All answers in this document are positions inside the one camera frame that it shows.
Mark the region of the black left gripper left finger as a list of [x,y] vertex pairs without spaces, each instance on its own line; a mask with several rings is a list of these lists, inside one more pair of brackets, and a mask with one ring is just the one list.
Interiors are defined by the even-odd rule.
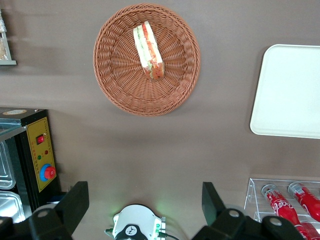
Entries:
[[36,209],[26,220],[13,223],[0,217],[2,240],[71,240],[90,205],[86,181],[77,182],[57,204]]

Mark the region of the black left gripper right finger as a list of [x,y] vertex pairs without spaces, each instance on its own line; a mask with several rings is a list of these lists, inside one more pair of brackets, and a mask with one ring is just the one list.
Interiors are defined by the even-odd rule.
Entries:
[[262,222],[235,208],[227,208],[213,183],[202,183],[202,211],[207,225],[194,240],[302,240],[303,236],[287,219],[266,216]]

